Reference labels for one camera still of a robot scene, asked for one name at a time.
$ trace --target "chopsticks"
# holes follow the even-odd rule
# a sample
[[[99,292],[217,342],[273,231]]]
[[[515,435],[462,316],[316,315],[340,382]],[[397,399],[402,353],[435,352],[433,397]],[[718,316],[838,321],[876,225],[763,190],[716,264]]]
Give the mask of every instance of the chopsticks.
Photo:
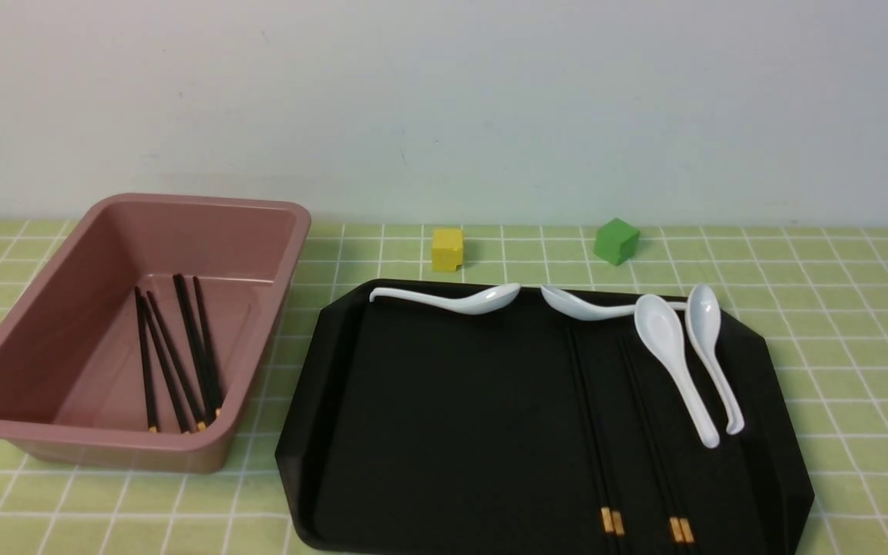
[[[173,337],[170,337],[170,330],[167,329],[166,320],[163,320],[163,313],[160,306],[156,302],[156,298],[152,291],[146,291],[146,298],[149,298],[149,306],[153,315],[156,316],[156,323],[160,326],[160,333],[163,334],[163,341],[166,343],[166,350],[170,352],[170,360],[173,362],[173,369],[177,370],[177,379],[180,380],[180,387],[183,389],[183,396],[187,398],[187,404],[190,407],[190,414],[193,415],[194,421],[197,423],[197,431],[207,427],[204,424],[204,412],[201,411],[200,404],[197,403],[197,397],[194,396],[193,386],[190,385],[190,379],[183,370],[183,362],[180,360],[180,353],[177,346],[173,344]]]
[[[623,516],[618,505],[619,489],[614,484],[614,470],[609,453],[609,447],[605,445],[605,429],[601,424],[601,415],[597,410],[597,401],[593,394],[593,388],[589,383],[585,370],[577,358],[577,337],[574,331],[567,330],[567,343],[571,345],[572,366],[577,368],[574,375],[574,386],[581,400],[581,417],[584,421],[584,435],[588,442],[589,463],[592,477],[595,481],[595,494],[598,498],[599,517],[602,528],[605,530],[605,542],[607,552],[627,554],[631,552],[631,546],[624,539],[626,528],[623,526]]]
[[[634,366],[632,354],[628,351],[626,343],[619,341],[619,346],[626,358],[627,365]],[[653,461],[653,473],[656,475],[657,485],[659,485],[661,501],[666,512],[670,514],[666,524],[662,523],[661,525],[668,527],[677,553],[695,554],[698,552],[698,546],[695,544],[694,531],[691,530],[691,521],[688,519],[686,506],[681,502],[678,489],[673,486],[676,478],[664,461],[665,454],[662,447],[657,445],[655,440],[656,433],[659,432],[658,425],[653,424],[651,410],[646,406],[646,401],[641,394],[641,391],[644,390],[644,379],[639,375],[639,372],[628,372],[627,374],[630,379],[631,394],[637,400],[639,421],[642,422],[646,446]]]
[[[150,367],[149,340],[146,338],[146,305],[139,294],[139,288],[135,288],[136,320],[139,324],[139,352],[142,356],[142,387],[146,396],[146,426],[149,431],[160,431],[159,419],[156,415],[156,398],[153,395],[153,370]]]
[[[173,288],[177,293],[177,303],[180,305],[180,317],[183,320],[183,329],[187,334],[187,344],[190,347],[190,356],[194,363],[194,375],[197,377],[197,385],[200,396],[194,393],[190,379],[184,369],[180,352],[170,336],[169,326],[163,318],[163,312],[157,303],[152,291],[145,296],[139,288],[135,288],[135,301],[137,321],[139,326],[139,345],[143,365],[143,389],[146,396],[146,419],[151,432],[161,431],[159,415],[156,411],[155,393],[152,383],[152,362],[149,354],[149,341],[146,334],[148,328],[153,337],[153,345],[156,349],[157,359],[163,372],[163,382],[169,393],[170,404],[173,405],[173,414],[177,418],[180,433],[190,433],[190,422],[187,412],[180,401],[180,391],[187,401],[187,408],[193,417],[197,431],[203,431],[221,415],[222,393],[219,380],[220,366],[215,354],[214,343],[211,337],[211,327],[208,323],[207,307],[204,304],[204,291],[200,280],[193,277],[195,296],[197,296],[197,313],[200,319],[200,327],[194,319],[193,307],[190,305],[190,295],[187,292],[187,282],[182,274],[173,275]]]

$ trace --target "tray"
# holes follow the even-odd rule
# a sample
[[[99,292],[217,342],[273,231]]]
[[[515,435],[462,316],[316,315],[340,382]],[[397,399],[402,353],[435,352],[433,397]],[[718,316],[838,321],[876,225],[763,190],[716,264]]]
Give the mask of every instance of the tray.
[[[0,324],[0,439],[61,463],[221,468],[309,228],[303,207],[276,201],[131,193],[95,204]],[[205,431],[150,433],[133,287],[155,294],[186,348],[178,271],[204,284],[226,395]],[[183,364],[194,383],[188,352]]]
[[[813,489],[765,341],[744,324],[723,314],[718,342],[746,419],[740,435],[723,432],[722,402],[688,348],[722,430],[720,446],[706,449],[631,317],[571,320],[535,288],[464,316],[370,303],[376,287],[461,298],[486,285],[370,281],[321,312],[276,449],[306,544],[385,554],[796,551]],[[621,533],[606,533],[602,487]],[[678,542],[672,517],[687,520],[693,542]]]

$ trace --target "yellow block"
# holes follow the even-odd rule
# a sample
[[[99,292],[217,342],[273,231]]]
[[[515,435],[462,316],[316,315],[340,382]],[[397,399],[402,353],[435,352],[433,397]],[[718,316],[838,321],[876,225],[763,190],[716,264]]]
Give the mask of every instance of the yellow block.
[[[434,242],[430,248],[431,266],[434,271],[457,271],[464,264],[465,236],[459,229],[434,229]]]

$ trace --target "chopstick gold tip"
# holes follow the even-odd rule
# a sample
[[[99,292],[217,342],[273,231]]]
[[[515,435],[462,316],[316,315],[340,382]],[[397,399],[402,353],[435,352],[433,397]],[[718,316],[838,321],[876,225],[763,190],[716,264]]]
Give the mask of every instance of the chopstick gold tip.
[[[616,534],[626,535],[626,528],[623,528],[623,514],[617,510],[612,512],[612,523],[616,527]]]
[[[612,521],[612,510],[607,508],[607,506],[603,506],[602,508],[602,526],[605,527],[606,534],[611,534],[616,531],[616,527],[614,527]]]
[[[681,530],[681,520],[676,516],[670,517],[670,533],[674,534],[674,541],[684,543],[684,531]]]
[[[691,523],[687,519],[681,519],[681,531],[684,533],[684,540],[688,543],[694,543],[694,534],[691,533]]]

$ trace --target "black tray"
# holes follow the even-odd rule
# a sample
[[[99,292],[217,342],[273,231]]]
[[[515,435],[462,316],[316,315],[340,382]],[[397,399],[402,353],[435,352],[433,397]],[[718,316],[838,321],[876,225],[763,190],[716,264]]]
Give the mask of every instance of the black tray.
[[[744,324],[723,314],[718,341],[746,419],[739,435],[726,435],[718,393],[687,350],[722,433],[706,449],[631,317],[578,322],[536,288],[465,316],[370,303],[376,287],[461,298],[486,285],[370,281],[321,312],[276,447],[307,545],[427,555],[796,552],[814,492],[765,341]],[[602,305],[637,300],[575,294]],[[620,513],[622,534],[606,533],[603,506]],[[675,540],[671,517],[687,520],[693,543]]]

